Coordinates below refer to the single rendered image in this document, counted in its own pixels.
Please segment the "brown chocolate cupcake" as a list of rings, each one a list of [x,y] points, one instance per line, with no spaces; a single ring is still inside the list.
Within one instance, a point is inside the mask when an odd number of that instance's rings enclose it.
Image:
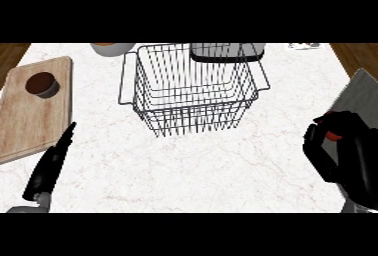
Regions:
[[[60,91],[60,83],[54,74],[49,72],[35,74],[27,81],[26,90],[44,99],[54,97]]]

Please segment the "wooden cutting board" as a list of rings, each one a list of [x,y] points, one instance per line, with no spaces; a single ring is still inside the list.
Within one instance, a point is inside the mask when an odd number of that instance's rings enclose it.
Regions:
[[[48,99],[27,92],[30,77],[54,74],[58,93]],[[72,124],[73,59],[69,56],[13,68],[0,98],[0,165],[54,146]]]

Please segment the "small white printed object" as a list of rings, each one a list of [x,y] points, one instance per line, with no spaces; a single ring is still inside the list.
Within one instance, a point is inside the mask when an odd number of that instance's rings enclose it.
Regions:
[[[295,50],[311,50],[318,49],[321,47],[321,43],[290,43],[289,49]]]

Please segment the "grey bowl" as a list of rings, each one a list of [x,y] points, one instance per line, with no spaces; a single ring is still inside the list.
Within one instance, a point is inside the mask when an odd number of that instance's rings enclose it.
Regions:
[[[132,50],[135,43],[92,43],[91,46],[101,56],[117,57]]]

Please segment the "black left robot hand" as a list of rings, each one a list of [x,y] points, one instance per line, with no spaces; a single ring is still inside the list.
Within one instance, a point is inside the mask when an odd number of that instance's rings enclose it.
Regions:
[[[76,125],[77,123],[73,123],[69,126],[57,145],[49,147],[39,160],[23,194],[23,198],[27,201],[36,201],[38,194],[54,192],[69,148],[73,143]]]

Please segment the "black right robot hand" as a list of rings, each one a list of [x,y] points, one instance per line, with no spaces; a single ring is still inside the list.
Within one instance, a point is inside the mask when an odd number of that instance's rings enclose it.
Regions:
[[[329,133],[340,137],[337,159],[323,147]],[[378,211],[378,129],[358,113],[331,112],[314,119],[303,152],[324,181],[343,187],[355,205]]]

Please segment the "red bell pepper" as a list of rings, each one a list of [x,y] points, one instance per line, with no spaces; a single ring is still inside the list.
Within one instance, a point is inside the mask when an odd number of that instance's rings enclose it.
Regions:
[[[329,111],[329,112],[324,114],[324,116],[327,116],[327,115],[330,115],[330,114],[333,114],[333,113],[336,113],[336,111]],[[317,121],[317,124],[320,125],[320,124],[323,123],[323,121],[324,121],[324,120],[320,119],[320,120]],[[337,135],[336,133],[333,133],[331,131],[329,131],[327,134],[326,134],[326,138],[327,138],[330,141],[337,142],[340,139],[343,139],[343,136],[340,136],[340,135]]]

